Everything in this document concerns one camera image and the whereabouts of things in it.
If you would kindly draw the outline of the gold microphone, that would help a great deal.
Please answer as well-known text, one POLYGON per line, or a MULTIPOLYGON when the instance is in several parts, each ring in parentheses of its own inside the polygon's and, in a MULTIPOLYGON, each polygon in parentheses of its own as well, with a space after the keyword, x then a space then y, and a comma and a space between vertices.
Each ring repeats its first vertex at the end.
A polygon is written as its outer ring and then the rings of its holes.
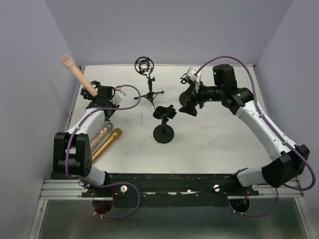
POLYGON ((111 132, 109 137, 100 145, 100 147, 94 152, 92 155, 92 162, 95 162, 102 153, 110 147, 110 145, 115 142, 121 135, 122 130, 120 128, 116 128, 111 132))

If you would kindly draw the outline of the black round-base orange-mic stand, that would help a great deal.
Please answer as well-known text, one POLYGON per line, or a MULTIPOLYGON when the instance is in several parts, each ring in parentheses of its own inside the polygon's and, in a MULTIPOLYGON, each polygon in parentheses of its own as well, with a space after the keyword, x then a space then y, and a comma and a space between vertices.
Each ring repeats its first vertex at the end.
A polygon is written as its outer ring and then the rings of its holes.
POLYGON ((153 117, 161 120, 161 124, 156 126, 153 131, 153 137, 156 142, 166 144, 174 138, 174 130, 171 126, 167 125, 169 119, 173 119, 176 115, 174 105, 169 107, 158 106, 156 107, 153 117))

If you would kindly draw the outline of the black tripod microphone stand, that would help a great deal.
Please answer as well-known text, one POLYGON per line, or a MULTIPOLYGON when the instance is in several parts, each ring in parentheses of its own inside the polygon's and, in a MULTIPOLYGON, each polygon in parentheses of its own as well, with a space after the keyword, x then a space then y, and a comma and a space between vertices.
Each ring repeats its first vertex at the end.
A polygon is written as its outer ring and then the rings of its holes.
POLYGON ((149 91, 146 94, 141 95, 141 98, 145 98, 149 102, 151 102, 153 108, 155 108, 154 99, 157 97, 158 94, 164 93, 164 91, 153 91, 153 82, 155 81, 155 77, 151 77, 151 73, 154 71, 154 67, 155 65, 153 60, 146 56, 141 56, 137 58, 134 64, 135 71, 138 74, 145 76, 148 80, 147 84, 149 91))

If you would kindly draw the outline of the glitter silver-head microphone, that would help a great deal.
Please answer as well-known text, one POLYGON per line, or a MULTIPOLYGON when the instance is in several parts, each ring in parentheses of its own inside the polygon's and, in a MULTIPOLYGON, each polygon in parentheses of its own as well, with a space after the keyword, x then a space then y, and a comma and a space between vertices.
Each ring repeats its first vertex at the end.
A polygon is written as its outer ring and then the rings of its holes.
POLYGON ((104 139, 104 137, 112 132, 113 124, 110 121, 106 121, 98 133, 90 140, 90 149, 93 151, 96 146, 104 139))

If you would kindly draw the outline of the pink beige microphone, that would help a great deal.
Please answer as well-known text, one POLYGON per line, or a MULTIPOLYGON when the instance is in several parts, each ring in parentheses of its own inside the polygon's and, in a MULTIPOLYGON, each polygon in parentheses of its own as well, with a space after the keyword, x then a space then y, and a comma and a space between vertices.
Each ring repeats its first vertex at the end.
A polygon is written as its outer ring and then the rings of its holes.
POLYGON ((60 57, 60 62, 66 69, 68 69, 74 75, 74 77, 79 81, 79 83, 85 88, 85 90, 87 90, 87 92, 92 97, 97 96, 97 90, 90 84, 87 78, 79 70, 72 57, 70 57, 67 54, 64 54, 60 57))

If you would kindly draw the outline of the black round-base clip stand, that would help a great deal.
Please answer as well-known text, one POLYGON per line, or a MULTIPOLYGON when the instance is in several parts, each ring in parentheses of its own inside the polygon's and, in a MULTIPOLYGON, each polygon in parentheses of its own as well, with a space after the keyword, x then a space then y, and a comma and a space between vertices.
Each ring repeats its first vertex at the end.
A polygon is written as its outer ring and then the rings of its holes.
MULTIPOLYGON (((186 73, 183 74, 180 79, 181 79, 180 82, 183 85, 188 84, 188 88, 192 85, 192 81, 187 78, 187 74, 186 73)), ((184 105, 186 103, 186 91, 188 90, 188 88, 179 95, 179 103, 181 105, 184 105)))

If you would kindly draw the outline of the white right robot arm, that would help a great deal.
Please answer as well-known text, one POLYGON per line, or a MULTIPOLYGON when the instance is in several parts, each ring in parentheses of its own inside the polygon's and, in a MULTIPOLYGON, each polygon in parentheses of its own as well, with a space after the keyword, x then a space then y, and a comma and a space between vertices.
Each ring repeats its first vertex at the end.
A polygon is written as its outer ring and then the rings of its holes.
POLYGON ((248 126, 272 161, 263 167, 238 171, 236 179, 229 183, 233 194, 241 195, 252 185, 278 188, 303 172, 309 149, 285 136, 260 105, 254 102, 253 93, 237 86, 232 66, 221 64, 213 67, 214 86, 205 86, 200 77, 201 74, 194 68, 189 68, 182 76, 181 83, 188 83, 189 87, 183 93, 185 100, 179 111, 195 117, 196 105, 203 108, 205 102, 221 102, 248 126))

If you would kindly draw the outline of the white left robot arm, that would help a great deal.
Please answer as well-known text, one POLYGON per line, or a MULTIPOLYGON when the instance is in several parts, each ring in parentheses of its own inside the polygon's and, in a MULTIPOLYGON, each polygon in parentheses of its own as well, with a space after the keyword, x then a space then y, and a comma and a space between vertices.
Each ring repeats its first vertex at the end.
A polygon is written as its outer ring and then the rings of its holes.
POLYGON ((90 141, 115 112, 114 96, 114 87, 98 86, 97 96, 85 97, 90 103, 79 122, 54 137, 53 171, 67 177, 80 177, 94 184, 93 190, 100 197, 110 193, 111 185, 107 182, 107 173, 93 166, 90 141))

